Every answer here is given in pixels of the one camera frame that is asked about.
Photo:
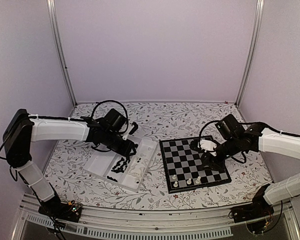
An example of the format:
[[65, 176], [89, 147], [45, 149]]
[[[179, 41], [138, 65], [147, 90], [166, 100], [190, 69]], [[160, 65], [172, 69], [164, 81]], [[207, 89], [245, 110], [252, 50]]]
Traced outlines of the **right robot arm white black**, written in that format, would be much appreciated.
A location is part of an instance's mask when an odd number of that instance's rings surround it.
[[[199, 135], [194, 146], [203, 152], [203, 168], [217, 171], [226, 159], [250, 151], [274, 153], [300, 160], [299, 134], [277, 130], [264, 122], [241, 123], [232, 114], [213, 123], [225, 142], [217, 144]], [[268, 206], [297, 196], [300, 196], [300, 173], [278, 183], [262, 186], [253, 197], [248, 214], [252, 218], [259, 218]]]

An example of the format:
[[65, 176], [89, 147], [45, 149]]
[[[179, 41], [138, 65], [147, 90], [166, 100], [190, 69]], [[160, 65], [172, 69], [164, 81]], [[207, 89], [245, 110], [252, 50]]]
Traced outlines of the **white bishop piece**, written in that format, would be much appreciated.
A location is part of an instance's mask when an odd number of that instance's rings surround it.
[[195, 180], [195, 184], [200, 184], [201, 183], [201, 177], [200, 176], [198, 176], [197, 178], [196, 178], [196, 180]]

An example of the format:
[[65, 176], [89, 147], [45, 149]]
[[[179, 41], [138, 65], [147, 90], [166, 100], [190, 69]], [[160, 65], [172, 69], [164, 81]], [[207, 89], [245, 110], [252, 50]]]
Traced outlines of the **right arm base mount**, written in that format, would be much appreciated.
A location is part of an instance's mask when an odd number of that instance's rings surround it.
[[269, 225], [273, 222], [273, 213], [273, 207], [260, 200], [232, 207], [228, 217], [233, 219], [234, 223], [245, 222], [250, 233], [261, 235], [266, 232]]

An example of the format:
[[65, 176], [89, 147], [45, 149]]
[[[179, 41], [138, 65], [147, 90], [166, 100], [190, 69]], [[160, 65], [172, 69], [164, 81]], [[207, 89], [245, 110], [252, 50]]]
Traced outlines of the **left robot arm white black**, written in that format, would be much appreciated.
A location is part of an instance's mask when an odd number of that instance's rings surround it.
[[32, 161], [30, 145], [37, 141], [75, 140], [93, 143], [93, 149], [101, 152], [115, 152], [126, 160], [136, 154], [137, 144], [128, 139], [138, 129], [138, 124], [128, 121], [127, 116], [111, 109], [104, 117], [80, 119], [30, 115], [19, 109], [6, 128], [0, 151], [17, 174], [45, 204], [53, 216], [60, 217], [64, 206], [60, 198]]

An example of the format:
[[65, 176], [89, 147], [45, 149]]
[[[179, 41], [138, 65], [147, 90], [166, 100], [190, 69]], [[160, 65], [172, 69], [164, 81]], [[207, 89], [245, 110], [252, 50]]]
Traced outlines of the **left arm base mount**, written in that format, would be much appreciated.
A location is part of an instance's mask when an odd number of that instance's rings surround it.
[[82, 204], [73, 200], [65, 203], [51, 199], [46, 202], [42, 201], [38, 212], [48, 217], [77, 223], [81, 217]]

